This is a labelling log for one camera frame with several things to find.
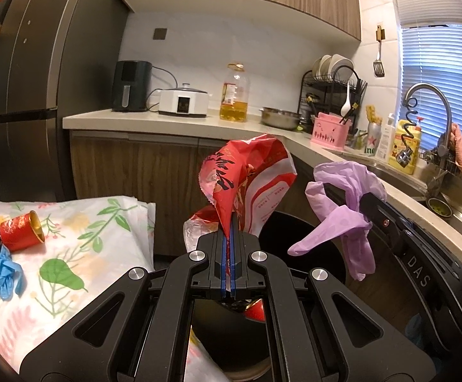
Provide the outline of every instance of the triangular cutout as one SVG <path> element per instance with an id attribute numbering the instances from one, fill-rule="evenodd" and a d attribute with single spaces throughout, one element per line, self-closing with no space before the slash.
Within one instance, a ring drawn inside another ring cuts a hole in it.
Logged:
<path id="1" fill-rule="evenodd" d="M 337 310 L 346 327 L 347 334 L 350 337 L 354 347 L 360 348 L 374 342 L 381 337 L 382 331 L 373 321 L 364 316 L 344 297 L 339 294 L 332 295 Z"/>
<path id="2" fill-rule="evenodd" d="M 123 293 L 118 293 L 107 300 L 92 316 L 77 326 L 75 337 L 92 346 L 102 346 L 124 298 Z"/>

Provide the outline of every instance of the sink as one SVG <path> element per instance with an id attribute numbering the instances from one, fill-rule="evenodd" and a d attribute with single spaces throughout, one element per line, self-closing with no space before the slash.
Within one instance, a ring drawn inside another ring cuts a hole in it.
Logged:
<path id="1" fill-rule="evenodd" d="M 367 167 L 369 171 L 374 173 L 379 179 L 382 179 L 391 186 L 397 188 L 399 191 L 404 192 L 404 194 L 410 196 L 411 198 L 418 201 L 419 204 L 427 208 L 425 203 L 425 189 L 420 185 L 411 181 L 408 177 L 404 176 L 389 168 L 384 166 L 379 162 L 374 162 L 368 159 L 361 159 L 356 157 L 347 157 L 347 159 L 353 160 L 355 162 L 361 163 Z M 450 218 L 441 218 L 452 228 L 454 228 L 459 234 L 462 235 L 462 213 L 453 209 L 453 215 Z"/>

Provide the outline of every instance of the black dish rack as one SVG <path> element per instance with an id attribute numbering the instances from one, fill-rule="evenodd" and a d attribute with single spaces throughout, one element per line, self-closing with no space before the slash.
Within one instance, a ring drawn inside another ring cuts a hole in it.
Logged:
<path id="1" fill-rule="evenodd" d="M 346 101 L 347 81 L 339 80 L 336 76 L 338 76 L 339 70 L 343 67 L 350 69 L 356 78 L 356 82 L 350 82 L 350 103 L 351 105 L 355 102 L 358 103 L 358 108 L 350 117 L 352 122 L 350 130 L 355 130 L 361 107 L 360 92 L 364 88 L 365 81 L 361 80 L 351 67 L 342 65 L 334 71 L 333 75 L 322 75 L 314 78 L 311 70 L 304 73 L 300 86 L 297 113 L 302 115 L 301 126 L 305 132 L 312 133 L 313 123 L 310 116 L 314 114 L 311 106 L 307 103 L 307 94 L 314 94 L 319 99 L 315 102 L 318 113 L 324 112 L 340 115 L 340 109 Z"/>

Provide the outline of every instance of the refrigerator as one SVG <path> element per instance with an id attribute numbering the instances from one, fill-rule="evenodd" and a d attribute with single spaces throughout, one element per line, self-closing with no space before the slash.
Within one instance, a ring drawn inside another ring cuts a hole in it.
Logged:
<path id="1" fill-rule="evenodd" d="M 11 0 L 0 33 L 0 201 L 73 200 L 62 119 L 110 107 L 121 0 Z"/>

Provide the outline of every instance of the countertop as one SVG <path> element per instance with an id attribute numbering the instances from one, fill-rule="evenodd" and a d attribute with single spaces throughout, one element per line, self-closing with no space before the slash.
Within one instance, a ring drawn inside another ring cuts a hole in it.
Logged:
<path id="1" fill-rule="evenodd" d="M 113 132 L 139 132 L 163 135 L 193 136 L 209 139 L 250 139 L 263 133 L 277 136 L 291 154 L 310 166 L 345 160 L 342 156 L 310 141 L 310 135 L 270 128 L 260 124 L 258 117 L 247 122 L 228 122 L 210 111 L 206 118 L 170 117 L 153 112 L 112 112 L 109 109 L 65 117 L 63 128 Z M 462 262 L 462 235 L 436 214 L 420 205 L 395 187 L 382 181 L 388 203 L 405 217 L 415 221 L 440 240 Z"/>

